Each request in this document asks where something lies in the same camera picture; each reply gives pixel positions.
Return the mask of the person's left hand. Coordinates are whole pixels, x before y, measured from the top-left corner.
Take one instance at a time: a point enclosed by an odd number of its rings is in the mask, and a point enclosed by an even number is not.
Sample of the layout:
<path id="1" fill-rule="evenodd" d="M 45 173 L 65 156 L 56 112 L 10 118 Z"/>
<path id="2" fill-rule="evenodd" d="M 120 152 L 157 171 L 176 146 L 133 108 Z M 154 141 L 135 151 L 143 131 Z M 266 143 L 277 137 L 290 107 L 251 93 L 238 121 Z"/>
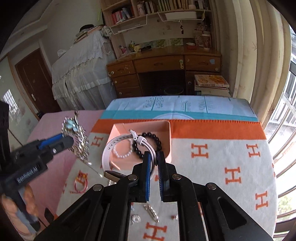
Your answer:
<path id="1" fill-rule="evenodd" d="M 14 198 L 1 195 L 2 207 L 17 233 L 23 239 L 32 240 L 40 229 L 39 211 L 33 190 L 27 184 L 15 194 Z"/>

